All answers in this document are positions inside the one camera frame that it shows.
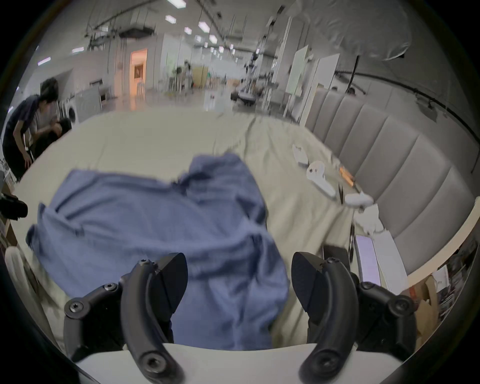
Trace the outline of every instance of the whiteboard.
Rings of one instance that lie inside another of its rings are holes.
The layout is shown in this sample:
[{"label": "whiteboard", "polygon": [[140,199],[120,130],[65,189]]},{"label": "whiteboard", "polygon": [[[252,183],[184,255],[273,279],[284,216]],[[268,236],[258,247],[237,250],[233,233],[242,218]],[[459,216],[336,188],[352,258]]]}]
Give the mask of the whiteboard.
[{"label": "whiteboard", "polygon": [[295,94],[300,76],[303,73],[307,50],[308,45],[304,46],[302,49],[299,49],[293,57],[292,69],[290,70],[290,76],[288,77],[287,87],[285,89],[285,92],[288,94]]},{"label": "whiteboard", "polygon": [[310,89],[312,87],[313,81],[315,80],[315,76],[318,70],[318,59],[310,61],[306,59],[305,61],[305,71],[303,73],[301,85],[302,94],[301,97],[295,100],[291,113],[291,116],[295,122],[298,122],[300,120],[300,116],[307,103],[308,95],[310,94]]},{"label": "whiteboard", "polygon": [[310,109],[312,108],[313,98],[315,97],[315,93],[317,92],[317,88],[330,88],[330,84],[333,80],[335,75],[336,65],[338,63],[338,58],[340,54],[337,53],[332,56],[327,56],[318,61],[317,72],[315,74],[315,79],[313,80],[312,86],[308,91],[308,98],[307,102],[305,103],[305,107],[303,109],[301,119],[300,119],[300,126],[304,127],[305,123],[307,122],[307,117],[310,113]]}]

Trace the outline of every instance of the black hair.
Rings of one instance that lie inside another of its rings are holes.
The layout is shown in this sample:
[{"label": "black hair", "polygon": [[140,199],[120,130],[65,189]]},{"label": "black hair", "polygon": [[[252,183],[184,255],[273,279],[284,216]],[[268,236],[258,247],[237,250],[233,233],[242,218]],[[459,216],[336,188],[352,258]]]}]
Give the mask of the black hair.
[{"label": "black hair", "polygon": [[40,87],[40,101],[45,100],[47,103],[57,101],[59,98],[59,83],[55,77],[46,79]]}]

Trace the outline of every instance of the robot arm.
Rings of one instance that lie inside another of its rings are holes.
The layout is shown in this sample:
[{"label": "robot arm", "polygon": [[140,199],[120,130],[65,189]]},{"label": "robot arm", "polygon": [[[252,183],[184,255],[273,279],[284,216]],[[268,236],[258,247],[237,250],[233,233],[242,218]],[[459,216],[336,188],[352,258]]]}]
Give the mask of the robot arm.
[{"label": "robot arm", "polygon": [[[308,344],[266,351],[172,344],[170,318],[188,276],[185,256],[177,253],[158,264],[140,261],[118,285],[109,283],[69,301],[67,355],[102,382],[108,377],[116,381],[107,382],[142,382],[141,373],[151,383],[226,382],[228,377],[243,383],[277,383],[280,378],[289,383],[341,383],[351,382],[362,370],[367,381],[356,377],[357,383],[380,382],[414,351],[413,302],[375,284],[359,283],[331,257],[339,252],[347,251],[325,246],[326,261],[306,252],[293,256],[292,284],[309,315]],[[352,351],[354,343],[358,347]],[[122,350],[124,344],[128,351]],[[368,370],[373,363],[381,368]]]}]

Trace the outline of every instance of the person sitting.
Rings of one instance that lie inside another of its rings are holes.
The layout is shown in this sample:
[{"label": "person sitting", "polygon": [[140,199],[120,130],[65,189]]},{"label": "person sitting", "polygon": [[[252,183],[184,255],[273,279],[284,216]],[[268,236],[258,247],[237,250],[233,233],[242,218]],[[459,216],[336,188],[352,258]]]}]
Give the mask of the person sitting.
[{"label": "person sitting", "polygon": [[61,135],[59,125],[49,125],[37,129],[39,113],[44,112],[51,103],[58,100],[59,87],[55,79],[48,80],[48,86],[40,95],[31,95],[22,101],[13,111],[6,126],[3,137],[3,156],[12,173],[20,180],[26,170],[32,165],[32,158],[28,154],[23,135],[29,131],[30,144],[35,143],[41,136],[54,132]]},{"label": "person sitting", "polygon": [[[45,91],[47,87],[53,82],[56,81],[54,78],[45,80],[40,88],[40,93]],[[57,103],[51,103],[42,113],[39,113],[38,116],[38,127],[44,128],[47,126],[55,127],[55,131],[58,132],[60,129],[61,134],[58,136],[53,130],[48,134],[42,135],[39,139],[32,143],[30,146],[30,151],[34,157],[37,159],[53,142],[57,141],[65,133],[72,129],[72,123],[70,119],[64,118],[59,120],[60,110]]]}]

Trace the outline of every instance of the cardboard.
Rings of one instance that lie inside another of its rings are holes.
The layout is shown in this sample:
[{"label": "cardboard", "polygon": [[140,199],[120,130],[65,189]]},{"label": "cardboard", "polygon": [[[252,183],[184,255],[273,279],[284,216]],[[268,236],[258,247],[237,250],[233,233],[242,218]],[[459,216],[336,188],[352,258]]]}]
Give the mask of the cardboard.
[{"label": "cardboard", "polygon": [[403,291],[402,294],[411,297],[418,304],[415,311],[415,320],[417,321],[415,350],[417,350],[428,340],[440,322],[435,279],[430,275]]}]

